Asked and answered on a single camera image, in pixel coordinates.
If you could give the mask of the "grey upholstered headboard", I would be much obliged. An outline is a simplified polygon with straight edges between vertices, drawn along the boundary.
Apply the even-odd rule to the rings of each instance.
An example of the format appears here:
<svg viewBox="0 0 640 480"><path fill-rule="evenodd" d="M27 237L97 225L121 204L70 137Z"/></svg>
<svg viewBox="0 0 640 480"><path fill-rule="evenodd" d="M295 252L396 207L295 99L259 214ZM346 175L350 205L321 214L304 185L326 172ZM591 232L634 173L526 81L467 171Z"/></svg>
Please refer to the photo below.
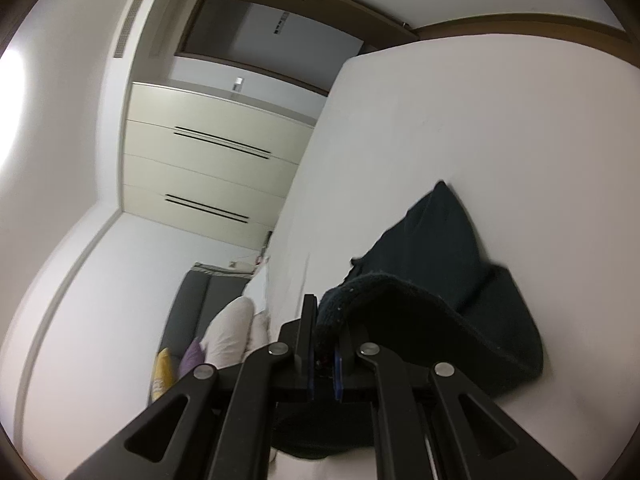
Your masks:
<svg viewBox="0 0 640 480"><path fill-rule="evenodd" d="M184 276L158 347L158 352L169 349L175 383L186 348L194 338L201 342L209 323L229 302L242 296L249 280L246 274L199 263Z"/></svg>

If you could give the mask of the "purple cushion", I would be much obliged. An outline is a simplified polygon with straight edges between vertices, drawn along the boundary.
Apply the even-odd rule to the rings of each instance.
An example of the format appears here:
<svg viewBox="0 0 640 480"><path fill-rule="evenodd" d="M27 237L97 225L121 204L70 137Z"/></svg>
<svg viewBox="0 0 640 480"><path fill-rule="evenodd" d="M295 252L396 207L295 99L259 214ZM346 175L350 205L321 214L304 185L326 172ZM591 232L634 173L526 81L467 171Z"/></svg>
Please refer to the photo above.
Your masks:
<svg viewBox="0 0 640 480"><path fill-rule="evenodd" d="M178 366L178 378L181 379L188 374L194 367L205 362L205 351L203 350L200 340L194 338L186 348L184 355Z"/></svg>

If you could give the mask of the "yellow cushion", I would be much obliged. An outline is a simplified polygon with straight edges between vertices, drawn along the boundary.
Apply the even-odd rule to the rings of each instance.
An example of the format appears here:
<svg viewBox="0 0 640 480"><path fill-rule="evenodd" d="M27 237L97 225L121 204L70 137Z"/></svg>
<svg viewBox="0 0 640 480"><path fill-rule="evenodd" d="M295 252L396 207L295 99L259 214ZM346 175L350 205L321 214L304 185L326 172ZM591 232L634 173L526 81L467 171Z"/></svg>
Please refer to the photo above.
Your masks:
<svg viewBox="0 0 640 480"><path fill-rule="evenodd" d="M157 353L151 384L151 401L157 401L175 383L174 368L168 348Z"/></svg>

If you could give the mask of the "white pillow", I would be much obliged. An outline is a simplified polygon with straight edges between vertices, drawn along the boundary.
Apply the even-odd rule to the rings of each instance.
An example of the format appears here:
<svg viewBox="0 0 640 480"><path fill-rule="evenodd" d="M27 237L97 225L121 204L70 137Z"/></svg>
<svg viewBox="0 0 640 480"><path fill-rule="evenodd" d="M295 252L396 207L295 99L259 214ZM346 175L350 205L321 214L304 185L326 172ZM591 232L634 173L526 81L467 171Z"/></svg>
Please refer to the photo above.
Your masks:
<svg viewBox="0 0 640 480"><path fill-rule="evenodd" d="M267 309L268 261L268 258L262 260L242 291L243 297L252 300L255 314Z"/></svg>

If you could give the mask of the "dark green knit garment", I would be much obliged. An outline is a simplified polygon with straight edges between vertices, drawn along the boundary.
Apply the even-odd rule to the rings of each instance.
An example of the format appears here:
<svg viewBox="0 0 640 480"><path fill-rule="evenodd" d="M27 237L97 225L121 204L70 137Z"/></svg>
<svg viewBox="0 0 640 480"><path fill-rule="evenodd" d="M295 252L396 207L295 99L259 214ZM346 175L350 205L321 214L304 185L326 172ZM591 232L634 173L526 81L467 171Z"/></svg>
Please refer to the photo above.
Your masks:
<svg viewBox="0 0 640 480"><path fill-rule="evenodd" d="M344 337L405 362L448 362L491 398L544 370L538 328L510 271L480 255L472 223L439 181L320 301L314 343L334 354Z"/></svg>

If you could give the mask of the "brown wooden door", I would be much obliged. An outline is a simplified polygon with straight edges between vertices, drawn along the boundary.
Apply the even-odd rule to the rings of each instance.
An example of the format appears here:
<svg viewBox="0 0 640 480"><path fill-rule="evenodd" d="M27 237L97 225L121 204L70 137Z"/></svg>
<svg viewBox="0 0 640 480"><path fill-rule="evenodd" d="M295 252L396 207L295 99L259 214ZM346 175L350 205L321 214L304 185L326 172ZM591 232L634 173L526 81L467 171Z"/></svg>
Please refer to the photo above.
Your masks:
<svg viewBox="0 0 640 480"><path fill-rule="evenodd" d="M350 58L416 38L357 0L196 0L177 53L325 96Z"/></svg>

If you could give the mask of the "ceiling air vent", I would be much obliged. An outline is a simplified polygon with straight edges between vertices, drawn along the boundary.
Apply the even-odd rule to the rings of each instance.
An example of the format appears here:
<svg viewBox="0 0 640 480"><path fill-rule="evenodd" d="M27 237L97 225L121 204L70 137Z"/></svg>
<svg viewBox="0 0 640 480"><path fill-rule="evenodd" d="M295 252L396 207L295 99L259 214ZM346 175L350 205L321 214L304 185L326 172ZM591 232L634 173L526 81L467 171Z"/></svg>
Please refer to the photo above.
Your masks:
<svg viewBox="0 0 640 480"><path fill-rule="evenodd" d="M131 35L132 28L134 27L134 21L136 20L140 8L142 6L143 0L132 0L130 7L126 13L124 22L122 23L122 27L120 28L117 41L115 44L115 49L113 52L113 58L123 58L127 42Z"/></svg>

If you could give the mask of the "beige folded duvet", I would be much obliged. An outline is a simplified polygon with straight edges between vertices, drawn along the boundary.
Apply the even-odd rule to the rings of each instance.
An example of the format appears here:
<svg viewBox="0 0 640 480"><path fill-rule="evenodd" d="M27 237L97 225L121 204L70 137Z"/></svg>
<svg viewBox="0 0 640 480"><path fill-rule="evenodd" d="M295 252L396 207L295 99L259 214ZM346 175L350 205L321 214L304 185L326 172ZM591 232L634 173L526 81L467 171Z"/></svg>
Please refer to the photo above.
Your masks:
<svg viewBox="0 0 640 480"><path fill-rule="evenodd" d="M214 317L200 345L204 362L221 370L243 363L269 341L268 313L256 312L253 300L241 296Z"/></svg>

